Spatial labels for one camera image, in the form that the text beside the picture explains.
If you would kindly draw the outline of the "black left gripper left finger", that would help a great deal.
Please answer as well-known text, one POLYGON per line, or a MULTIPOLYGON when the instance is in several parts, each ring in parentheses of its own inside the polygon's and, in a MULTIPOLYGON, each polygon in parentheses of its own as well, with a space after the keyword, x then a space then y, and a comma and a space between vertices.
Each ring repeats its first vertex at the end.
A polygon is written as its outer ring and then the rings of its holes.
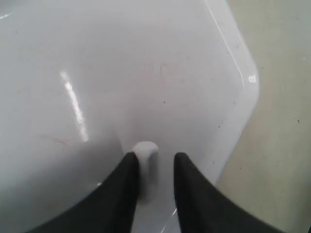
POLYGON ((139 162, 127 153, 90 195, 34 233, 129 233, 139 194, 139 162))

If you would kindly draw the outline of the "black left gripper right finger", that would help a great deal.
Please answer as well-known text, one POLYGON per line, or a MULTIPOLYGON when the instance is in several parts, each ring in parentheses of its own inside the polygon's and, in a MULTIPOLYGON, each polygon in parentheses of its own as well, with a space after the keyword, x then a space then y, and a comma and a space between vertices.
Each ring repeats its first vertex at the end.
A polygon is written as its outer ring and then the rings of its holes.
POLYGON ((186 153, 173 164, 174 199, 183 233, 277 233, 225 197, 199 171, 186 153))

